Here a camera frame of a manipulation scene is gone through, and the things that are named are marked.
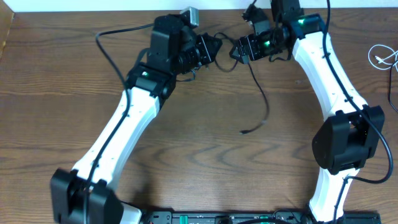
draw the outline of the wooden table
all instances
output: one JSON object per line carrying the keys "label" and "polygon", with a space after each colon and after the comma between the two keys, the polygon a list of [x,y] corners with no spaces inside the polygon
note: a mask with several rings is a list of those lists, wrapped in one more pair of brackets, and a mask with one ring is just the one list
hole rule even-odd
{"label": "wooden table", "polygon": [[[398,114],[387,102],[388,74],[370,66],[368,50],[374,44],[398,48],[396,12],[334,9],[330,27],[353,85],[370,105],[382,106],[383,133],[395,155]],[[148,24],[168,13],[16,14],[0,62],[0,222],[53,223],[52,174],[58,167],[70,170],[113,114],[122,86],[97,49],[95,34]],[[234,38],[250,34],[241,13],[201,11],[196,32],[222,31]],[[149,38],[146,29],[104,37],[103,43],[126,73]],[[218,56],[224,67],[233,64],[230,48],[225,42]],[[262,211],[308,203],[318,177],[311,148],[323,123],[318,100],[294,60],[252,65],[271,104],[269,122],[255,133],[238,134],[257,124],[264,112],[246,65],[231,73],[213,64],[201,69],[194,82],[178,84],[140,138],[124,168],[117,191],[121,200],[196,211]],[[379,179],[386,170],[386,153],[379,145],[359,176]],[[384,223],[396,223],[397,191],[397,172],[382,185],[355,182],[345,210],[377,210]]]}

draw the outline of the white cable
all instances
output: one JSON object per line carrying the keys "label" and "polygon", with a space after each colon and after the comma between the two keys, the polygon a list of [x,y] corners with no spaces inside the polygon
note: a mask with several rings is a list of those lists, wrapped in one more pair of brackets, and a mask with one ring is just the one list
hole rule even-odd
{"label": "white cable", "polygon": [[[376,65],[372,62],[372,60],[371,60],[371,51],[372,51],[372,49],[375,48],[375,47],[384,47],[384,48],[387,48],[387,49],[389,49],[389,50],[392,51],[392,54],[391,54],[390,56],[386,57],[386,58],[380,58],[380,57],[377,56],[377,55],[374,56],[374,58],[379,62],[379,63],[377,63],[377,64],[383,63],[384,65],[388,65],[388,67],[386,67],[386,68],[380,68],[380,67],[376,66]],[[386,46],[386,45],[382,45],[382,44],[376,44],[376,45],[374,45],[373,47],[371,47],[371,48],[369,49],[369,52],[368,52],[368,60],[369,60],[369,63],[370,63],[373,67],[375,67],[375,68],[377,68],[377,69],[379,69],[379,70],[388,70],[388,69],[390,69],[392,63],[387,63],[387,62],[385,62],[385,60],[387,60],[387,59],[389,59],[389,58],[391,58],[391,57],[393,57],[393,56],[395,56],[395,60],[394,60],[394,61],[396,61],[396,60],[398,59],[398,50],[395,51],[394,49],[392,49],[392,48],[390,48],[390,47],[388,47],[388,46]],[[398,72],[398,65],[397,65],[397,63],[395,63],[395,67],[396,67],[396,70],[397,70],[397,72]]]}

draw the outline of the white backdrop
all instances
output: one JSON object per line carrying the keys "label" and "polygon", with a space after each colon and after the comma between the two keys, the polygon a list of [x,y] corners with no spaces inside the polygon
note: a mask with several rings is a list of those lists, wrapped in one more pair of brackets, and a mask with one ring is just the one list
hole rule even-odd
{"label": "white backdrop", "polygon": [[[245,9],[252,0],[4,0],[14,12],[131,11],[198,9]],[[326,7],[326,0],[300,0],[303,8]],[[270,8],[270,0],[257,7]],[[331,0],[332,7],[398,7],[398,0]]]}

